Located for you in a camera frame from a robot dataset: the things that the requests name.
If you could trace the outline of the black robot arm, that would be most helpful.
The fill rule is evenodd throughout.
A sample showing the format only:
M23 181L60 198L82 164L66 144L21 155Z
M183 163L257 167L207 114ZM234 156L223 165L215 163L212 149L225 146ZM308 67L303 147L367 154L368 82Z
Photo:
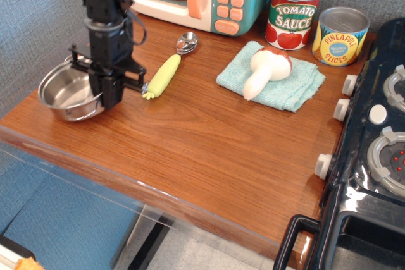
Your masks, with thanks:
M83 0L89 45L72 45L73 68L88 74L94 96L110 110L122 101L125 88L141 91L146 69L132 59L133 23L140 20L131 11L133 0Z

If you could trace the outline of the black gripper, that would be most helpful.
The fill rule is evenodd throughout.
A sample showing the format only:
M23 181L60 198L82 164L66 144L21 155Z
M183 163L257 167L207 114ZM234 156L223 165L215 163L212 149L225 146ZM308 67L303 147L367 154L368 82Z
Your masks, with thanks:
M134 41L132 25L90 25L89 44L72 44L73 67L89 75L93 96L103 93L105 110L122 101L125 88L140 92L146 69L132 58L133 48L145 42Z

